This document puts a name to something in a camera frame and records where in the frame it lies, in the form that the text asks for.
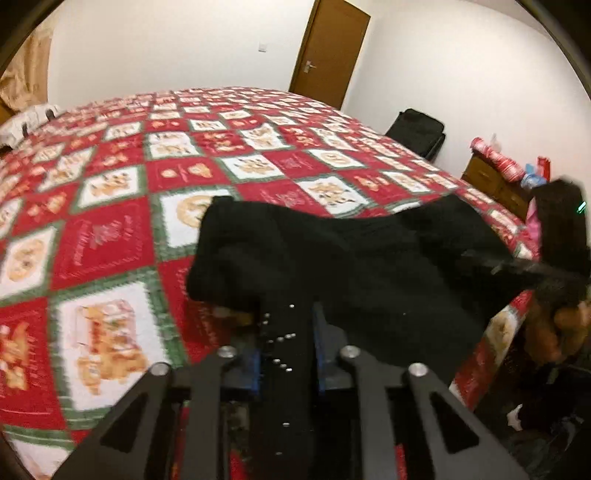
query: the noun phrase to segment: wooden nightstand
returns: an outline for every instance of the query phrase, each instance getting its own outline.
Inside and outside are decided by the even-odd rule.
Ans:
[[[510,183],[495,170],[492,164],[474,153],[472,159],[462,175],[462,180],[474,185],[482,193],[496,200],[510,212],[525,221],[527,209],[532,198],[531,193],[519,185],[519,182]]]

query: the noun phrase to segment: bedspread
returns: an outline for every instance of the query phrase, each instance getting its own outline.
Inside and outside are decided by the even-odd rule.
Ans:
[[[388,215],[455,192],[520,257],[513,214],[327,105],[256,88],[96,102],[43,126],[0,163],[0,421],[48,478],[154,362],[196,362],[227,312],[184,279],[213,196],[321,216]],[[473,407],[528,303],[491,321],[452,390]]]

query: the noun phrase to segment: beige curtain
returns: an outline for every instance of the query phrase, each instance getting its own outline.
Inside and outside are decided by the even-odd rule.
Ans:
[[[47,102],[47,68],[56,14],[39,25],[0,79],[0,99],[15,112]]]

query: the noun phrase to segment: silver bolt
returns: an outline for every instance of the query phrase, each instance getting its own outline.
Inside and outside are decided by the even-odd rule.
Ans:
[[[222,358],[234,358],[238,351],[231,345],[221,346],[217,349],[217,355]]]
[[[429,369],[427,368],[427,365],[417,363],[408,367],[408,371],[414,377],[424,377],[428,374]]]
[[[343,358],[357,358],[360,354],[361,349],[355,345],[347,345],[340,350],[340,356]]]
[[[158,362],[150,367],[150,373],[155,377],[162,377],[166,375],[170,367],[164,362]]]

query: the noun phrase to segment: pillow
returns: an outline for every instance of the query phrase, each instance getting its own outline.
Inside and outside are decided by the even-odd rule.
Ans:
[[[16,148],[25,138],[25,132],[30,133],[47,123],[50,118],[57,117],[61,113],[57,105],[44,103],[27,108],[0,127],[0,147],[7,145]]]

